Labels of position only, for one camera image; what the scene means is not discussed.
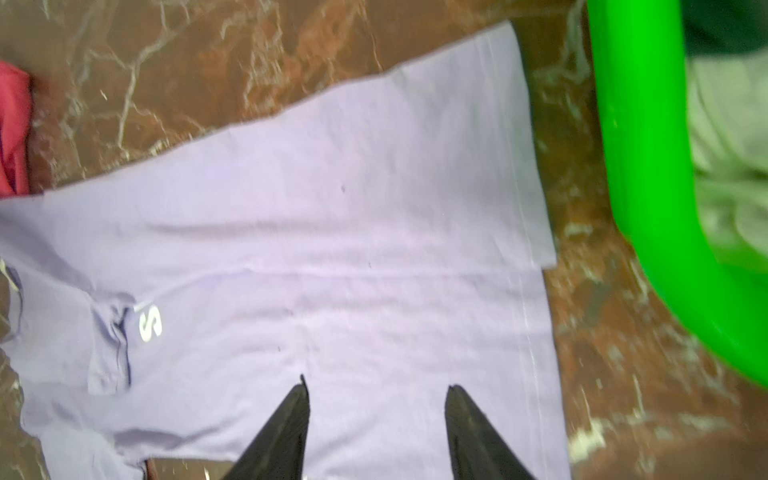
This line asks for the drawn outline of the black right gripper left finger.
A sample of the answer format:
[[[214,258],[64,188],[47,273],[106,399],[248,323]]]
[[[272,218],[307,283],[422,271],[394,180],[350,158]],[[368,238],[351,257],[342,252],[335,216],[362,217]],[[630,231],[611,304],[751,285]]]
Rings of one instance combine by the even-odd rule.
[[[310,412],[301,376],[223,480],[302,479]]]

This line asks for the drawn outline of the purple printed t-shirt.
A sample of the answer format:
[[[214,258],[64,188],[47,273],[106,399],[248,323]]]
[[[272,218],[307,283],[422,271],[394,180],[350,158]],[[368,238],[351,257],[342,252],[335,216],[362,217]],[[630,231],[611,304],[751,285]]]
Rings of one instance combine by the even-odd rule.
[[[463,386],[570,477],[556,253],[500,23],[154,159],[1,204],[3,352],[53,479],[237,459],[309,387],[307,479],[446,479]]]

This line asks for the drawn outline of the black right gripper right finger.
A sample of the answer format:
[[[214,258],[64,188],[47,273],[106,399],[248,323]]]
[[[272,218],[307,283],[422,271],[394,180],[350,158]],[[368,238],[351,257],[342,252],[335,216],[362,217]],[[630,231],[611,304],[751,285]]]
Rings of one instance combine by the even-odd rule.
[[[462,386],[448,388],[444,414],[454,479],[534,479]]]

